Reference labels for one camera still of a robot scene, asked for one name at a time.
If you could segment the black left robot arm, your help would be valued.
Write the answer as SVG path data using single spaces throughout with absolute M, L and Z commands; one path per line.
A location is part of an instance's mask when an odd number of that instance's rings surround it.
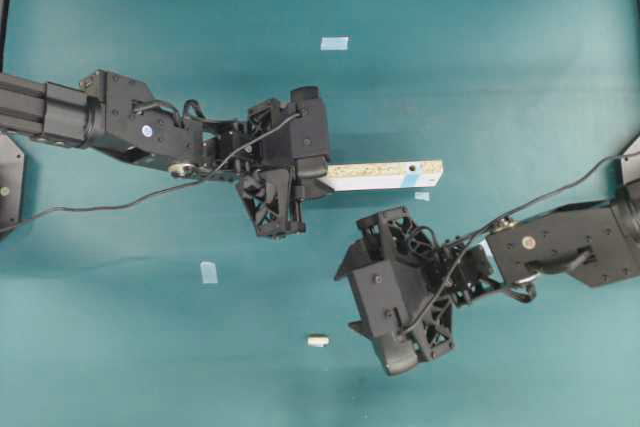
M 232 182 L 259 237 L 305 232 L 303 203 L 333 191 L 322 181 L 330 142 L 315 86 L 260 102 L 246 119 L 213 120 L 193 99 L 177 109 L 114 72 L 98 70 L 79 88 L 2 75 L 1 128 L 166 171 L 186 186 Z

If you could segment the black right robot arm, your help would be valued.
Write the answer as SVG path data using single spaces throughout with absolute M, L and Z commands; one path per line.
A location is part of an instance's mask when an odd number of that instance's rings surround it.
M 483 231 L 483 243 L 439 243 L 404 207 L 357 223 L 362 236 L 335 275 L 351 287 L 359 320 L 389 375 L 430 362 L 454 347 L 456 307 L 492 294 L 529 303 L 541 275 L 567 274 L 589 287 L 639 274 L 639 185 L 611 201 L 569 204 Z

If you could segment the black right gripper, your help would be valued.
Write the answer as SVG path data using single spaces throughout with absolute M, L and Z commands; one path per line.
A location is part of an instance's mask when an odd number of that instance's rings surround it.
M 462 246 L 448 249 L 438 247 L 426 234 L 426 230 L 411 219 L 404 207 L 364 217 L 358 220 L 356 225 L 362 233 L 362 238 L 348 247 L 334 280 L 339 281 L 360 267 L 363 259 L 362 241 L 376 259 L 393 257 L 418 268 L 432 298 L 422 305 L 405 326 L 403 333 L 409 334 L 416 327 L 429 323 L 437 325 L 448 331 L 453 350 L 454 307 L 458 303 L 471 300 L 472 285 L 489 273 L 488 264 L 481 260 L 480 255 L 467 253 L 456 271 L 448 274 L 447 271 Z M 363 320 L 349 322 L 348 327 L 367 340 L 372 340 L 371 330 Z

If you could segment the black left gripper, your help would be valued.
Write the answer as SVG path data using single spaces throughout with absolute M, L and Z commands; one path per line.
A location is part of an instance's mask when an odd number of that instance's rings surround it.
M 306 231 L 301 201 L 295 197 L 295 161 L 275 157 L 276 149 L 284 145 L 298 116 L 294 107 L 275 98 L 249 110 L 248 139 L 234 157 L 241 169 L 236 190 L 259 237 L 283 238 Z M 320 199 L 331 195 L 334 189 L 317 179 L 327 173 L 328 161 L 324 156 L 298 159 L 299 198 Z

